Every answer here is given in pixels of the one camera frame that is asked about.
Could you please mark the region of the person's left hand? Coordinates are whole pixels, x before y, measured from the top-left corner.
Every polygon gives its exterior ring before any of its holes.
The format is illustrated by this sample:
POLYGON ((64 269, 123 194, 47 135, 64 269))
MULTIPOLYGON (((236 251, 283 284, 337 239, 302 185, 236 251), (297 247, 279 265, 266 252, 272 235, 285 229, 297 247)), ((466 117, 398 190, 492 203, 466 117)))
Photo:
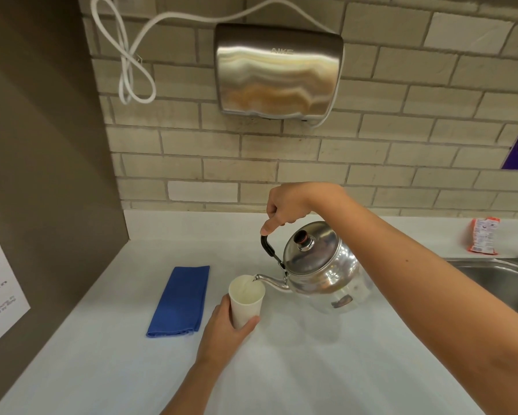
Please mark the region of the person's left hand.
POLYGON ((204 329, 196 360, 214 360, 225 368, 243 344, 235 341, 233 330, 231 302, 225 294, 204 329))

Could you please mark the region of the person's right hand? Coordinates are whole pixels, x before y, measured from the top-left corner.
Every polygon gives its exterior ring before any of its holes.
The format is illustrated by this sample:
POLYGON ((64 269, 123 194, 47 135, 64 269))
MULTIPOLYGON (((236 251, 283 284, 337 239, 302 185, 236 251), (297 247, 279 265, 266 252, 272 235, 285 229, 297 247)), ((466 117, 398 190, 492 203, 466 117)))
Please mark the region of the person's right hand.
POLYGON ((293 182, 280 185, 269 192, 267 215, 282 215, 294 223, 310 213, 325 220, 350 201, 345 190, 327 182, 293 182))

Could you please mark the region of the white paper cup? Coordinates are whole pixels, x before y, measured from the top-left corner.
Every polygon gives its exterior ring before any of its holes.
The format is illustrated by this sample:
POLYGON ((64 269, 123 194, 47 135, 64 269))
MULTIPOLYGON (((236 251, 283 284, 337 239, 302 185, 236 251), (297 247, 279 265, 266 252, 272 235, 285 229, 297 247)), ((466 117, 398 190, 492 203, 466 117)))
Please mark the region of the white paper cup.
POLYGON ((255 276, 244 274, 236 277, 228 287, 233 326, 243 328, 255 316, 259 316, 266 289, 255 276))

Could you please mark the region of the steel kettle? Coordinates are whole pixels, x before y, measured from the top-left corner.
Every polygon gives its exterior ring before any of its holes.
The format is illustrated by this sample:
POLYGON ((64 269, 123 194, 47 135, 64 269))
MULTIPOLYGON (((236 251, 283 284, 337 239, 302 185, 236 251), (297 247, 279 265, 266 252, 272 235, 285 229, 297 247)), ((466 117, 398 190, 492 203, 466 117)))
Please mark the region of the steel kettle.
POLYGON ((286 243, 279 258, 261 236, 263 250, 284 272, 282 279, 257 274, 255 280, 295 293, 322 313, 345 313, 368 299, 373 283, 356 256, 324 221, 308 223, 286 243))

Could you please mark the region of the person's right forearm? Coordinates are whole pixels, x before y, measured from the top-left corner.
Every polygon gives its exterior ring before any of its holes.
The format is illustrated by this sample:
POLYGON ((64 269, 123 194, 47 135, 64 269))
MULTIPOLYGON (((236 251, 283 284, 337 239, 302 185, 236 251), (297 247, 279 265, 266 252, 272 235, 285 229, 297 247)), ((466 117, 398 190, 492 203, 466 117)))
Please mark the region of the person's right forearm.
POLYGON ((518 313, 337 186, 311 209, 486 415, 518 415, 518 313))

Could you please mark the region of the person's left forearm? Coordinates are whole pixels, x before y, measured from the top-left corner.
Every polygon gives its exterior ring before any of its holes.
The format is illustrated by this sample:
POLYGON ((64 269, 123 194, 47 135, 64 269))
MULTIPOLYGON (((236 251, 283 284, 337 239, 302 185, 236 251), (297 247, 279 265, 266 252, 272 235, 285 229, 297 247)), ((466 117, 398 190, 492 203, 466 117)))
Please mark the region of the person's left forearm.
POLYGON ((204 415, 224 367, 214 360, 196 360, 160 415, 204 415))

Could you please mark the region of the folded blue cloth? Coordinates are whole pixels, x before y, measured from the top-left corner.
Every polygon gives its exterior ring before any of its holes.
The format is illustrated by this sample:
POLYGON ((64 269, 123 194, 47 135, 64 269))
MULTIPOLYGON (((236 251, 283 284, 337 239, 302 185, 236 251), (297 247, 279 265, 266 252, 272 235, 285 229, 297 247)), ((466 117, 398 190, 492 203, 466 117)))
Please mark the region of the folded blue cloth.
POLYGON ((150 339, 197 333, 201 326, 210 266, 175 267, 146 332, 150 339))

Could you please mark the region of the orange snack packet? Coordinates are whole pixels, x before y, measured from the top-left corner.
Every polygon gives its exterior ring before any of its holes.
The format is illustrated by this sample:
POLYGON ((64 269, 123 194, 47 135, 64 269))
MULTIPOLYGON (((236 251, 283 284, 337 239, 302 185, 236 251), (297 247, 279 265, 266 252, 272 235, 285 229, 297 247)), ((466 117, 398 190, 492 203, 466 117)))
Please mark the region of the orange snack packet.
POLYGON ((473 218, 470 223, 470 243, 467 251, 487 256, 497 256, 495 235, 500 225, 500 218, 473 218))

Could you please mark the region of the steel sink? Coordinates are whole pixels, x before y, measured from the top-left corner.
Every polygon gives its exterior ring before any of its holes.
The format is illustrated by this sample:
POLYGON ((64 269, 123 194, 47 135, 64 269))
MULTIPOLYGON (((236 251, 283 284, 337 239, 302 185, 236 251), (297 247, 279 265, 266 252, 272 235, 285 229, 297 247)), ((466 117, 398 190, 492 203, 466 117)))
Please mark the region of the steel sink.
POLYGON ((518 259, 450 258, 447 261, 518 313, 518 259))

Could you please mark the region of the steel wall hand dryer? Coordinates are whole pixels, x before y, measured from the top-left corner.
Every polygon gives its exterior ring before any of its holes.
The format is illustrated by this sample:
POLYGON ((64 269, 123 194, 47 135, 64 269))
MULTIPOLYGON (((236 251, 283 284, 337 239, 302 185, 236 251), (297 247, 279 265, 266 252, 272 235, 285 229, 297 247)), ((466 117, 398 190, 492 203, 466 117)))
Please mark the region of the steel wall hand dryer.
POLYGON ((334 106, 345 61, 339 34, 221 23, 214 28, 214 76, 224 114, 295 119, 318 127, 334 106))

